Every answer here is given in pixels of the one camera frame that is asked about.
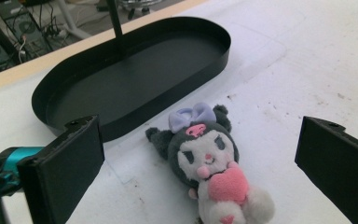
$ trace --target kuromi plush toy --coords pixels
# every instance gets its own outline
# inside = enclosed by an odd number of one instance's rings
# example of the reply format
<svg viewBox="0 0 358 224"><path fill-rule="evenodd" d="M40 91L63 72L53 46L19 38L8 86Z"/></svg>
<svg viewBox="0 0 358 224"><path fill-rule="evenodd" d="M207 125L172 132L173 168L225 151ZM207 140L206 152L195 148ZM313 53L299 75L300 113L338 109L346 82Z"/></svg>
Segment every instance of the kuromi plush toy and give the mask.
<svg viewBox="0 0 358 224"><path fill-rule="evenodd" d="M146 131L159 155L198 199L205 224L262 224L274 215L269 194L250 186L237 164L239 152L229 134L227 110L204 103L169 115L170 129Z"/></svg>

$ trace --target plush toy's head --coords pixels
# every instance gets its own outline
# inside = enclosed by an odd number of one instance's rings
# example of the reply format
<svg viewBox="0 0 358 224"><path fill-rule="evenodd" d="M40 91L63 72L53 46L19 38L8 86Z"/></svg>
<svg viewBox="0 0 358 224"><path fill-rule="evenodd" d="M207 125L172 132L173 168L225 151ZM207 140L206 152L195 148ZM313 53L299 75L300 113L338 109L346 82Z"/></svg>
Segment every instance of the plush toy's head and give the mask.
<svg viewBox="0 0 358 224"><path fill-rule="evenodd" d="M197 188L201 178L223 172L230 161L238 161L223 105L212 110L200 103L193 109L171 113L169 122L169 130L150 128L146 136L179 179L190 187Z"/></svg>

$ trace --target purple bow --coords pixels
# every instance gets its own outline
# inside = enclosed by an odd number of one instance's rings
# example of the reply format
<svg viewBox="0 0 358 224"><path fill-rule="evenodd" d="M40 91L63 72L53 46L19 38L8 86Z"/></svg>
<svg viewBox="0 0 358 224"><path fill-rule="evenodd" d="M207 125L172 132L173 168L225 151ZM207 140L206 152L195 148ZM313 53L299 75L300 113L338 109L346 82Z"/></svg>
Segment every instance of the purple bow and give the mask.
<svg viewBox="0 0 358 224"><path fill-rule="evenodd" d="M216 115L205 103L198 103L191 108L180 109L169 115L169 125L172 133L178 133L183 128L188 128L194 121L214 121Z"/></svg>

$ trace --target oval tray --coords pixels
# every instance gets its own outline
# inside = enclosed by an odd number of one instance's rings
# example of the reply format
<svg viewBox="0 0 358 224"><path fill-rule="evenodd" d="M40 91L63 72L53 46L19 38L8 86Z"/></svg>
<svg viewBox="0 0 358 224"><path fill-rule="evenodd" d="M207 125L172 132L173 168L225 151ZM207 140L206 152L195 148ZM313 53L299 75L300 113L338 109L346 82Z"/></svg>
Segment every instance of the oval tray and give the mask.
<svg viewBox="0 0 358 224"><path fill-rule="evenodd" d="M55 134L70 120L99 115L103 141L113 140L217 76L230 43L204 19L150 23L55 66L34 91L34 113Z"/></svg>

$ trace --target tabletop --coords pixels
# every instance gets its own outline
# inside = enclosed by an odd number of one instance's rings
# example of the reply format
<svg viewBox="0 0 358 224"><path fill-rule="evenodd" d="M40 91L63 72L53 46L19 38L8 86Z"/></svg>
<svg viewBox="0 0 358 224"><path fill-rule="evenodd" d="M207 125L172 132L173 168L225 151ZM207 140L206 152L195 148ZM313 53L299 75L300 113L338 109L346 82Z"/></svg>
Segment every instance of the tabletop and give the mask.
<svg viewBox="0 0 358 224"><path fill-rule="evenodd" d="M147 141L168 114L225 105L240 167L276 205L271 223L350 223L294 159L302 118L327 119L358 138L358 1L210 0L176 16L220 24L232 44L224 71L151 120L103 144L105 162L68 223L194 223L197 202ZM31 107L52 67L0 88L0 152L55 139ZM22 193L4 198L12 223L32 223Z"/></svg>

